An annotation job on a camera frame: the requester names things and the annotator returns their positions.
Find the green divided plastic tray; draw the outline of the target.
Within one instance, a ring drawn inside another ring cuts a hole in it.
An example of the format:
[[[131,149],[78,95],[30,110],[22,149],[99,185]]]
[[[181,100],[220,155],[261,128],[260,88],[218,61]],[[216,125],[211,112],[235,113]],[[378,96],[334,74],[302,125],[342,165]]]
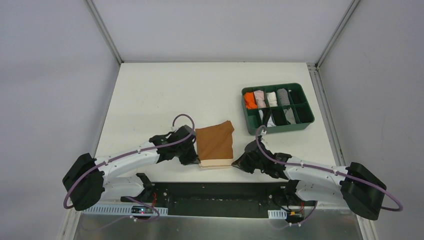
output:
[[[281,105],[278,99],[277,90],[282,88],[288,91],[290,105]],[[266,107],[257,109],[247,109],[244,102],[244,94],[257,90],[264,91]],[[278,106],[269,106],[266,96],[266,93],[269,92],[276,93]],[[307,101],[306,94],[302,86],[298,83],[245,87],[241,90],[241,94],[241,105],[244,112],[246,127],[250,135],[255,135],[257,128],[262,126],[259,114],[259,110],[261,109],[271,110],[273,121],[276,124],[275,127],[266,127],[266,132],[268,134],[304,130],[305,128],[307,128],[308,125],[315,121],[315,117],[313,115],[309,102]],[[296,124],[288,124],[285,118],[284,109],[288,107],[291,107],[293,109]]]

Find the brown underwear beige waistband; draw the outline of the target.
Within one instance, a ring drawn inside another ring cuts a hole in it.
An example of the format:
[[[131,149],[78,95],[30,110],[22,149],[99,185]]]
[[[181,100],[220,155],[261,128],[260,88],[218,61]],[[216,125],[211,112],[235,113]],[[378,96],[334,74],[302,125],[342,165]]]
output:
[[[234,162],[233,132],[234,127],[229,120],[195,130],[199,166],[202,169],[232,166]]]

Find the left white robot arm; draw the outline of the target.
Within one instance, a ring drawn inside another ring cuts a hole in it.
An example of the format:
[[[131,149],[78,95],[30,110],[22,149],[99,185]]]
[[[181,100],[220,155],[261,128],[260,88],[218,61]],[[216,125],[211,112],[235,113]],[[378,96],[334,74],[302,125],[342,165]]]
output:
[[[195,131],[184,125],[167,134],[155,135],[127,152],[97,158],[89,153],[80,155],[62,179],[67,191],[64,208],[83,211],[99,201],[122,197],[135,197],[143,203],[149,201],[153,189],[146,176],[137,173],[125,177],[124,174],[174,158],[182,165],[197,164],[195,140]]]

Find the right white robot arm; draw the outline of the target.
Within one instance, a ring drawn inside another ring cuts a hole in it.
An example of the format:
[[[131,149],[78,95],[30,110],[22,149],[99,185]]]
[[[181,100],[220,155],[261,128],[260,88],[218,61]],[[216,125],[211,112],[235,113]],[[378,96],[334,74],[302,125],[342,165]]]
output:
[[[290,205],[300,201],[318,201],[347,206],[355,214],[375,221],[380,215],[386,185],[365,166],[314,165],[288,153],[273,153],[261,142],[252,141],[232,163],[244,172],[260,170],[274,179],[285,179],[284,200]]]

